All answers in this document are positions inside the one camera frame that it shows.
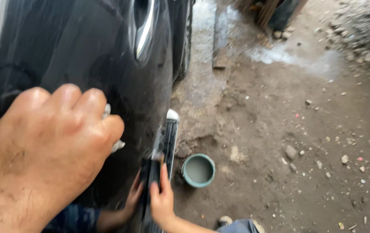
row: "gray liquid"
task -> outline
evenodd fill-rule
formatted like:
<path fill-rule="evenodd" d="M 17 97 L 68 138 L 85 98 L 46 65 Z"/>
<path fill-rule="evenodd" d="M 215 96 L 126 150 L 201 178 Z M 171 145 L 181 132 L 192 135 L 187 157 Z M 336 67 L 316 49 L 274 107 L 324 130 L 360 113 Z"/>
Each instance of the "gray liquid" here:
<path fill-rule="evenodd" d="M 205 183 L 213 175 L 211 163 L 201 157 L 191 158 L 185 166 L 185 172 L 196 183 Z"/>

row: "wooden plank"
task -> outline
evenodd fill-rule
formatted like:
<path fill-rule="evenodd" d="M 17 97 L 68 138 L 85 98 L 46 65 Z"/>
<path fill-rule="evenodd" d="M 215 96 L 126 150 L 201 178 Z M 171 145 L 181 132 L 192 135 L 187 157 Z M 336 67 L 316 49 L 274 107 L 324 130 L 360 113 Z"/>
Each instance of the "wooden plank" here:
<path fill-rule="evenodd" d="M 215 11 L 215 31 L 213 34 L 212 67 L 225 69 L 228 64 L 227 55 L 227 5 L 217 3 Z"/>

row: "door handle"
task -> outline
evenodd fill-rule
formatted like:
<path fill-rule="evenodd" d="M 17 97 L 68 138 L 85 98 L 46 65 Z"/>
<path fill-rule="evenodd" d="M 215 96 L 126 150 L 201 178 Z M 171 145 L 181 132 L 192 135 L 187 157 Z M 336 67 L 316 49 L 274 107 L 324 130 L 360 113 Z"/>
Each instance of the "door handle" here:
<path fill-rule="evenodd" d="M 148 0 L 148 12 L 145 22 L 137 30 L 136 34 L 136 59 L 144 61 L 146 59 L 146 52 L 149 50 L 151 40 L 153 38 L 155 18 L 157 14 L 157 0 Z"/>

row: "dirt floor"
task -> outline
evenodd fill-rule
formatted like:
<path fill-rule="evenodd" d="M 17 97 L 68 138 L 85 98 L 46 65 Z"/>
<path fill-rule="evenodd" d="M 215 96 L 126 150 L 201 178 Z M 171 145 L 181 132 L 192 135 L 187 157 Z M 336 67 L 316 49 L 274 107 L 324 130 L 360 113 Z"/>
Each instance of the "dirt floor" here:
<path fill-rule="evenodd" d="M 190 71 L 171 99 L 181 116 L 177 173 L 190 149 L 215 161 L 215 179 L 192 189 L 177 175 L 176 214 L 212 229 L 229 215 L 266 232 L 370 232 L 370 49 L 325 32 L 336 13 L 353 35 L 355 16 L 338 10 L 370 11 L 370 1 L 309 0 L 289 39 L 271 45 L 230 3 L 224 71 L 211 68 L 215 8 L 194 5 Z"/>

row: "car tire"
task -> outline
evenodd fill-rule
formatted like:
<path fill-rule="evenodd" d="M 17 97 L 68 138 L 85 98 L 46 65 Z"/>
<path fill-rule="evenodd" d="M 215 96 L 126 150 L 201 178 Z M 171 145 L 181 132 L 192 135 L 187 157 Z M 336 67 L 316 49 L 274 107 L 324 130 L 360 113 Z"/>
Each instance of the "car tire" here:
<path fill-rule="evenodd" d="M 188 0 L 184 50 L 182 53 L 182 64 L 181 67 L 179 68 L 178 76 L 176 77 L 176 80 L 178 81 L 182 81 L 185 78 L 189 70 L 189 64 L 191 62 L 192 7 L 194 4 L 195 0 Z"/>

